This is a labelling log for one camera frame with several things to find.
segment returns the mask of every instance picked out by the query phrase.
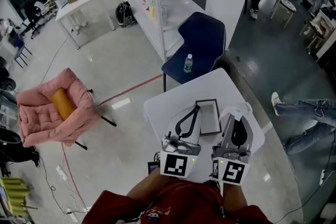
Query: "red cable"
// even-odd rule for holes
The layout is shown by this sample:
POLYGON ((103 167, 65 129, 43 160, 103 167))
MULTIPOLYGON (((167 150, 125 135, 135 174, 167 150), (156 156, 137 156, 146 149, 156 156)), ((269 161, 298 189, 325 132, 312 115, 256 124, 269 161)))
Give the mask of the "red cable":
POLYGON ((78 188, 77 188, 77 185, 76 185, 76 183, 75 183, 75 180, 73 179, 72 172, 71 172, 71 170, 70 170, 70 166, 69 166, 69 162, 68 162, 68 158, 67 158, 67 154, 65 153, 65 149, 64 149, 63 144, 62 144, 62 149, 63 149, 63 152, 64 152, 64 159, 65 159, 65 162, 66 162, 66 164, 67 164, 67 166, 68 166, 69 174, 70 174, 72 183, 73 183, 74 186, 75 186, 77 195, 79 196, 79 198, 81 198, 82 201, 84 201, 83 198, 80 196, 80 193, 79 193, 79 191, 78 191, 78 188))

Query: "gray floor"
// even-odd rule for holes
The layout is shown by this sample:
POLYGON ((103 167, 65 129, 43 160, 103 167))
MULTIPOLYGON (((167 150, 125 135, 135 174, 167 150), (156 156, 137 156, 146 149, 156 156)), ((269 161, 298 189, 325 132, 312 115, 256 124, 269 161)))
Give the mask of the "gray floor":
MULTIPOLYGON (((304 20, 310 19, 309 12, 299 0, 290 1, 297 12, 286 29, 283 19, 289 14, 284 9, 278 10, 270 20, 275 0, 262 0, 257 21, 251 19, 249 13, 242 14, 227 51, 228 58, 246 79, 282 141, 300 134, 309 123, 276 117, 270 103, 272 92, 277 91, 285 102, 307 98, 335 99, 328 77, 307 53, 307 40, 299 36, 304 20)), ((300 154, 289 156, 303 204, 318 187, 332 141, 333 137, 326 138, 300 154)), ((331 170, 336 164, 336 158, 332 155, 331 170)), ((305 205, 303 213, 306 222, 312 222, 318 216, 335 182, 336 177, 330 177, 305 205)))

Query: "red shirt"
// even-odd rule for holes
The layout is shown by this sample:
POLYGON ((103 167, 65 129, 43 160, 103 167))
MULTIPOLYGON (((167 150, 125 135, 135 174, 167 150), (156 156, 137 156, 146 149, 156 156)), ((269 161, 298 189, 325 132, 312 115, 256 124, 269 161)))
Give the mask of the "red shirt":
POLYGON ((220 209, 222 203, 223 198, 215 187, 171 179, 141 216, 143 208, 136 200, 103 191, 82 224, 115 224, 118 220, 139 216, 141 224, 270 224, 257 206, 247 206, 230 218, 224 218, 220 209))

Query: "sneaker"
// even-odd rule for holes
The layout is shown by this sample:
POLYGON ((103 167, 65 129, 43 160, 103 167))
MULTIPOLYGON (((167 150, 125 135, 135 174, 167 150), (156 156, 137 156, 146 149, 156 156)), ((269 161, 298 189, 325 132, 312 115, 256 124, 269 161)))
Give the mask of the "sneaker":
POLYGON ((275 108, 275 106, 277 104, 282 104, 282 102, 280 101, 280 98, 279 98, 279 95, 278 95, 277 92, 272 93, 271 102, 272 102, 272 105, 273 105, 273 108, 274 108, 275 115, 279 116, 279 113, 278 113, 277 109, 275 108))
POLYGON ((251 17, 256 20, 258 19, 258 10, 257 9, 250 9, 251 17))

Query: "water bottle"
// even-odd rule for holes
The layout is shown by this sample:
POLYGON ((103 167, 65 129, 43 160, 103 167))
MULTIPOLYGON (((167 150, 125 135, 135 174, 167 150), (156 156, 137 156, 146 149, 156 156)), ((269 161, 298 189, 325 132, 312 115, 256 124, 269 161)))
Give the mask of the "water bottle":
POLYGON ((188 54, 188 57, 185 58, 184 62, 184 72, 190 73, 193 68, 193 56, 188 54))

